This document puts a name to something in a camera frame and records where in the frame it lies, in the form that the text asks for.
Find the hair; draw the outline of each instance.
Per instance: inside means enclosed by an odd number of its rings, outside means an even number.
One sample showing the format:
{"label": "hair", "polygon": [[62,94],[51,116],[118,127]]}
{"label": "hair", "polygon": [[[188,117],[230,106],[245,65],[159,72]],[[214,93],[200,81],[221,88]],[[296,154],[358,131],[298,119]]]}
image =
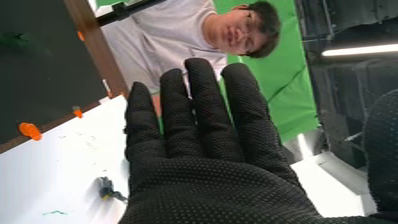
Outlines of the hair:
{"label": "hair", "polygon": [[243,10],[255,12],[261,19],[259,32],[266,35],[266,42],[261,48],[245,54],[250,58],[264,58],[275,50],[280,39],[280,19],[277,9],[266,1],[257,1]]}

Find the wooden edge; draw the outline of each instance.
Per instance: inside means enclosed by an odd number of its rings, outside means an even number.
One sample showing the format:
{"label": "wooden edge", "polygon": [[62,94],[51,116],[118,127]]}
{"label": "wooden edge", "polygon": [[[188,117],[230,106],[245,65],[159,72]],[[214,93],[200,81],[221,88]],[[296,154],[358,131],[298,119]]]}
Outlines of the wooden edge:
{"label": "wooden edge", "polygon": [[[65,8],[69,10],[72,22],[76,25],[76,38],[79,32],[79,39],[83,40],[85,47],[88,50],[90,58],[94,61],[94,65],[97,68],[97,72],[101,75],[101,79],[106,80],[108,88],[110,88],[110,98],[117,97],[120,94],[125,98],[127,96],[127,86],[122,79],[118,67],[115,64],[115,59],[111,56],[104,36],[101,33],[101,29],[95,22],[94,13],[90,10],[86,0],[63,0]],[[86,112],[95,106],[99,106],[99,102],[92,103],[86,107],[81,108],[81,111]],[[49,131],[62,123],[65,123],[74,118],[72,110],[70,114],[49,122],[49,124],[38,127],[40,133]],[[5,144],[0,145],[0,154],[10,150],[21,143],[24,143],[30,139],[24,136],[15,137]]]}
{"label": "wooden edge", "polygon": [[110,98],[118,96],[120,93],[125,96],[129,92],[127,86],[120,75],[88,2],[86,0],[63,0],[63,3],[76,25],[76,35],[78,32],[83,35],[83,43],[94,61],[94,65],[99,71],[101,78],[106,80],[111,93]]}
{"label": "wooden edge", "polygon": [[[99,106],[99,102],[92,103],[86,107],[81,108],[81,112],[86,112]],[[70,114],[60,118],[56,121],[49,122],[46,125],[38,126],[40,133],[47,132],[60,124],[63,124],[72,118],[72,109]],[[22,144],[30,140],[22,135],[15,137],[5,144],[0,145],[0,154],[6,152],[19,144]]]}

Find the white shirt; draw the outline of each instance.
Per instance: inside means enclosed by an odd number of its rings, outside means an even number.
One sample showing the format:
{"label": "white shirt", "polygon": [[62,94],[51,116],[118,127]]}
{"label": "white shirt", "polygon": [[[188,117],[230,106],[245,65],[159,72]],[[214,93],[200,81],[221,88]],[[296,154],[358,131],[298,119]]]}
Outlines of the white shirt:
{"label": "white shirt", "polygon": [[220,79],[227,55],[209,46],[202,36],[202,22],[211,13],[211,0],[166,0],[102,27],[129,87],[140,81],[156,92],[161,74],[173,68],[184,73],[182,62],[191,57],[207,59]]}

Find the finger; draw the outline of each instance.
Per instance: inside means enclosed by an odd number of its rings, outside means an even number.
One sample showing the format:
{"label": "finger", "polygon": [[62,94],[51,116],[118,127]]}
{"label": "finger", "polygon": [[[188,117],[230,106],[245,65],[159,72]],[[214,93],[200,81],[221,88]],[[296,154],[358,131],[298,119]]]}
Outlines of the finger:
{"label": "finger", "polygon": [[157,119],[145,85],[133,83],[125,109],[125,159],[165,157]]}
{"label": "finger", "polygon": [[280,138],[269,120],[268,106],[246,66],[229,65],[221,76],[245,160],[296,185],[296,176],[280,151]]}
{"label": "finger", "polygon": [[243,161],[211,65],[193,58],[184,61],[184,67],[204,153],[214,159]]}
{"label": "finger", "polygon": [[168,158],[202,157],[195,117],[181,70],[170,70],[159,79],[163,136]]}

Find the black panel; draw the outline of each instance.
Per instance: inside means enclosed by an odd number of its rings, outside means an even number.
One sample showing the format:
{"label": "black panel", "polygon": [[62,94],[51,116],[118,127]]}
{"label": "black panel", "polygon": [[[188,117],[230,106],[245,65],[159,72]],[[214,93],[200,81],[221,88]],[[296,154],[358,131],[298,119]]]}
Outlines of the black panel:
{"label": "black panel", "polygon": [[1,2],[0,144],[17,124],[47,124],[106,96],[88,52],[58,0]]}

